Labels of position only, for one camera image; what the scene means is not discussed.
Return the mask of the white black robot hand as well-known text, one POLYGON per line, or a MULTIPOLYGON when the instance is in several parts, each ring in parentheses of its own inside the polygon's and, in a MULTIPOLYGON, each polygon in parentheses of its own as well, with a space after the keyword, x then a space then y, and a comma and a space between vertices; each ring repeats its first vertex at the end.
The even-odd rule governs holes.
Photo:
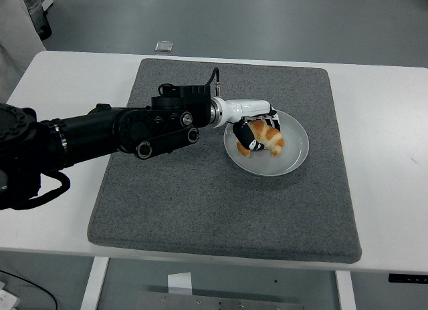
POLYGON ((233 133, 240 144, 250 151, 260 151, 264 144, 251 135, 249 123, 260 120, 268 126, 280 130, 278 112, 265 100, 229 100, 211 98, 210 124, 220 127, 226 123, 233 124, 233 133))

